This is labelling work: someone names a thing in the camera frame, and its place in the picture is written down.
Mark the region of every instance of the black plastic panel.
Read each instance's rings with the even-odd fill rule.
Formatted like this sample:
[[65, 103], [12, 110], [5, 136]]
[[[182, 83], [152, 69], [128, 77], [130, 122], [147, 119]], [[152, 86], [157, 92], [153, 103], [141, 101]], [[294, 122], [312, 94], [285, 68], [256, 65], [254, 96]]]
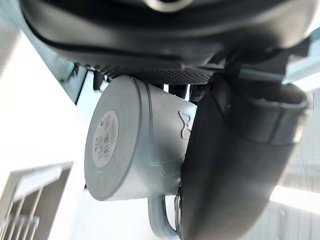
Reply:
[[94, 66], [109, 78], [129, 75], [148, 84], [183, 85], [206, 84], [212, 76], [212, 71], [201, 71], [192, 68], [175, 69], [143, 69], [133, 67]]
[[77, 53], [103, 50], [104, 55], [132, 56], [132, 63], [141, 55], [157, 67], [161, 58], [202, 65], [226, 48], [291, 47], [306, 36], [317, 0], [214, 0], [170, 14], [123, 1], [20, 3], [34, 33], [62, 53], [76, 53], [64, 54], [75, 62], [81, 62]]
[[242, 239], [267, 206], [308, 113], [294, 85], [256, 92], [216, 76], [211, 87], [198, 104], [181, 169], [182, 240]]

